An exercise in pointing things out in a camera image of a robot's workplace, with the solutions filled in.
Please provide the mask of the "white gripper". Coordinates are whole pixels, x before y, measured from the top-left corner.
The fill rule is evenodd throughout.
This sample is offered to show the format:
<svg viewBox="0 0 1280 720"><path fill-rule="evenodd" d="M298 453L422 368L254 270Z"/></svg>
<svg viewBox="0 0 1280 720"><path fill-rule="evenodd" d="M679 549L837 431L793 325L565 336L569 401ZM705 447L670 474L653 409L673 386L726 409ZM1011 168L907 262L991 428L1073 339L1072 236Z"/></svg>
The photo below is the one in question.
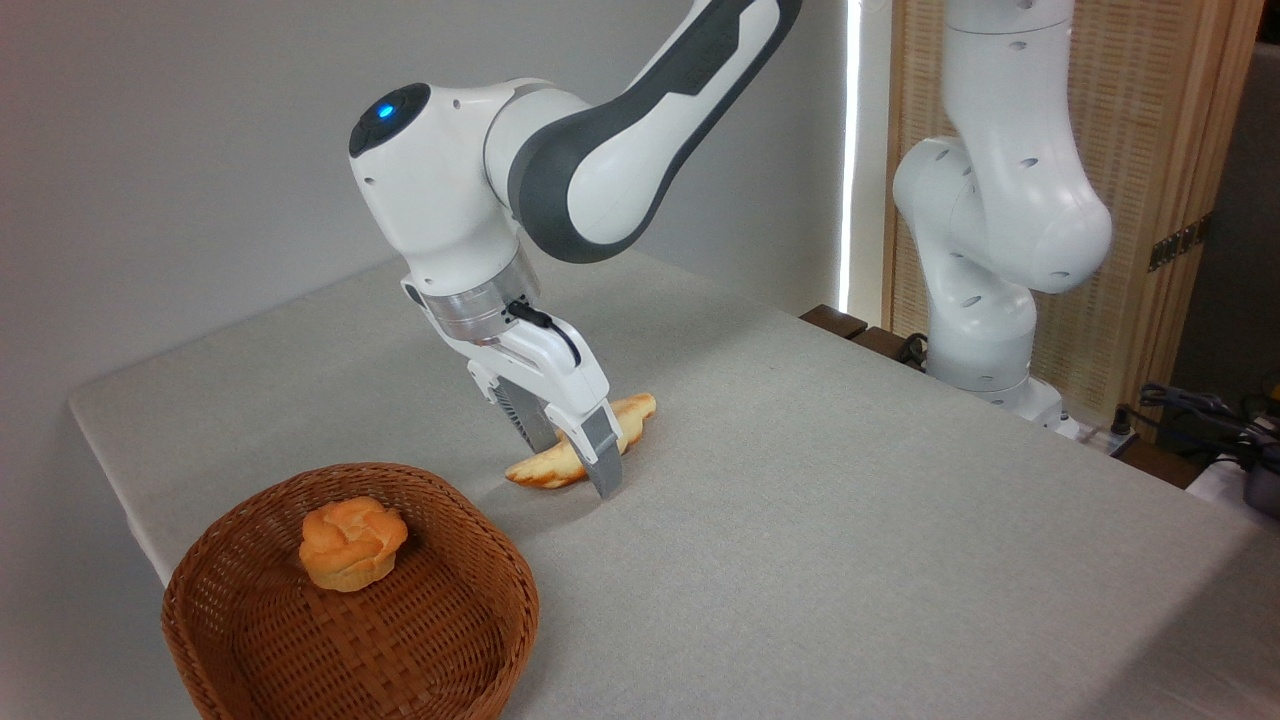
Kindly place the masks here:
<svg viewBox="0 0 1280 720"><path fill-rule="evenodd" d="M623 484L622 432L608 404L609 383L576 329L550 316L543 327L507 315L507 329L484 345L449 337L410 281L404 292L442 338L468 360L468 373L485 398L498 406L534 454L567 433L588 478L602 500Z"/></svg>

